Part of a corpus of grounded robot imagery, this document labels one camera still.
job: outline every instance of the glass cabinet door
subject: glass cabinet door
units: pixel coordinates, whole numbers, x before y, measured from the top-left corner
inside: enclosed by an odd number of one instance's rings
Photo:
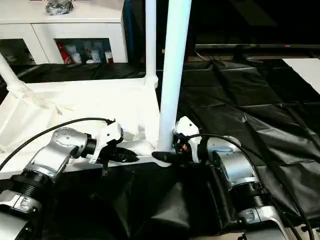
[[[0,53],[11,66],[36,64],[23,39],[0,39]]]
[[[112,64],[108,38],[56,38],[56,45],[65,64]]]

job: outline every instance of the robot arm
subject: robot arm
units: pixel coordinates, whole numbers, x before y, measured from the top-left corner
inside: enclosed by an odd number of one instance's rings
[[[187,117],[181,118],[174,129],[178,136],[173,143],[176,155],[189,155],[192,161],[204,160],[219,171],[228,187],[232,204],[237,212],[238,222],[246,233],[246,240],[290,240],[278,211],[272,205],[269,191],[263,187],[247,156],[236,146],[240,142],[231,136],[224,138],[200,136],[183,139],[184,136],[196,135],[198,128]]]
[[[89,134],[69,127],[53,132],[48,145],[41,148],[19,175],[11,177],[12,187],[0,194],[0,239],[32,239],[34,222],[46,202],[53,184],[70,158],[98,156],[102,147],[123,139],[120,125],[113,122],[102,131],[98,143]]]

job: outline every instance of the black tarp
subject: black tarp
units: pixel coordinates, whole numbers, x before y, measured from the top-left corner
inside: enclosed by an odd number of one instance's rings
[[[142,77],[128,64],[40,65],[25,82]],[[161,93],[162,71],[158,71]],[[0,88],[5,96],[5,86]],[[201,133],[238,138],[276,202],[300,218],[290,188],[313,224],[320,221],[320,95],[282,60],[186,63],[178,116]],[[285,181],[281,186],[278,178]],[[208,168],[154,164],[65,173],[43,221],[42,239],[186,239],[226,231],[233,215]]]

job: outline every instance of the white pvc pole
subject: white pvc pole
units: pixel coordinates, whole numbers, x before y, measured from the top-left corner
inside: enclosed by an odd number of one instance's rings
[[[169,0],[157,151],[172,151],[192,0]]]
[[[156,87],[157,0],[145,0],[145,81]]]
[[[14,71],[7,63],[6,59],[0,53],[0,75],[6,82],[8,89],[25,87],[24,83],[19,80]]]

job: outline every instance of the white fabric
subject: white fabric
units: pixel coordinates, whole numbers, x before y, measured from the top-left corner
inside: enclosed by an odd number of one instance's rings
[[[86,117],[116,119],[125,141],[146,139],[155,146],[159,129],[155,89],[144,86],[142,78],[117,80],[119,84],[109,80],[50,82],[26,84],[28,91],[11,89],[0,105],[0,162],[32,136],[59,123]],[[97,136],[104,124],[84,121],[69,127]],[[50,138],[47,133],[30,143],[1,172],[23,169]]]

